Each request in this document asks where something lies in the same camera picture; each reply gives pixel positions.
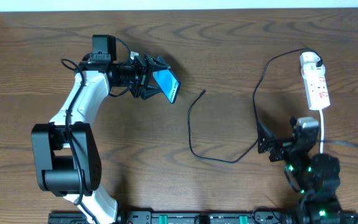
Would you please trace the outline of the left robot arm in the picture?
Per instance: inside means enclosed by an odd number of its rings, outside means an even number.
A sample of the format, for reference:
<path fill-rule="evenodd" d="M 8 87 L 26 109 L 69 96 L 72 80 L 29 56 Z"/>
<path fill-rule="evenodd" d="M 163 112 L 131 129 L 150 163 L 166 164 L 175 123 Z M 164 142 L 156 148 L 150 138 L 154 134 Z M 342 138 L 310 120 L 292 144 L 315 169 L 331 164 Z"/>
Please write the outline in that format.
<path fill-rule="evenodd" d="M 61 109 L 47 123 L 35 124 L 31 139 L 35 172 L 41 190 L 49 191 L 76 206 L 88 223 L 126 223 L 120 210 L 101 184 L 101 158 L 92 126 L 105 98 L 114 87 L 122 87 L 135 98 L 146 100 L 164 91 L 162 82 L 150 85 L 151 78 L 171 66 L 161 57 L 128 51 L 117 60 L 118 38 L 94 35 L 92 51 L 79 63 L 63 58 L 61 63 L 74 74 L 74 84 Z"/>

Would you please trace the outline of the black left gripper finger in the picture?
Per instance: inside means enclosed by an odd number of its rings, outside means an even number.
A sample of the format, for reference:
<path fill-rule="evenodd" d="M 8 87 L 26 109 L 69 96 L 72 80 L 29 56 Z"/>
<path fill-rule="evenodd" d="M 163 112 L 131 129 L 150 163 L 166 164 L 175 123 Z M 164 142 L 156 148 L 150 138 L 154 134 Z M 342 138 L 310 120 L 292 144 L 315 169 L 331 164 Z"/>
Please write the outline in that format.
<path fill-rule="evenodd" d="M 144 60 L 148 71 L 159 72 L 162 70 L 171 69 L 171 66 L 160 56 L 158 56 L 157 58 L 153 58 L 150 55 L 145 54 Z"/>
<path fill-rule="evenodd" d="M 140 91 L 140 97 L 143 100 L 147 100 L 148 98 L 161 93 L 162 89 L 157 87 L 157 86 L 152 86 L 152 85 L 148 85 L 146 87 L 142 87 L 141 91 Z"/>

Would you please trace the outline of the blue Galaxy smartphone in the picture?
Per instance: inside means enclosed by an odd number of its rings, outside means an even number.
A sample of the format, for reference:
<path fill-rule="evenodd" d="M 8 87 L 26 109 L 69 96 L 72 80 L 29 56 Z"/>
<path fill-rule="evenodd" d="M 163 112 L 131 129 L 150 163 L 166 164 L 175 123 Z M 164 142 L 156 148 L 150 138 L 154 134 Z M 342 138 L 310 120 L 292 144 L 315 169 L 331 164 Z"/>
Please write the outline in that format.
<path fill-rule="evenodd" d="M 171 70 L 153 72 L 153 78 L 171 104 L 174 104 L 180 90 L 181 82 Z"/>

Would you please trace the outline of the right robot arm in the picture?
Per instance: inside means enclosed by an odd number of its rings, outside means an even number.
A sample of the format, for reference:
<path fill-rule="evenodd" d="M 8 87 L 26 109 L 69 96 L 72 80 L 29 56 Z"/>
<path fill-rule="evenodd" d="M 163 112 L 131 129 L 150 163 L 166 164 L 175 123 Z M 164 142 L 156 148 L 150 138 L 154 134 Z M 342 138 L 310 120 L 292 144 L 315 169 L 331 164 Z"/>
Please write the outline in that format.
<path fill-rule="evenodd" d="M 284 173 L 292 189 L 302 194 L 299 204 L 280 217 L 281 223 L 340 223 L 336 197 L 339 159 L 329 154 L 310 156 L 318 140 L 319 122 L 312 117 L 290 119 L 293 136 L 278 139 L 262 122 L 257 123 L 258 153 L 269 152 L 271 162 L 284 161 Z"/>

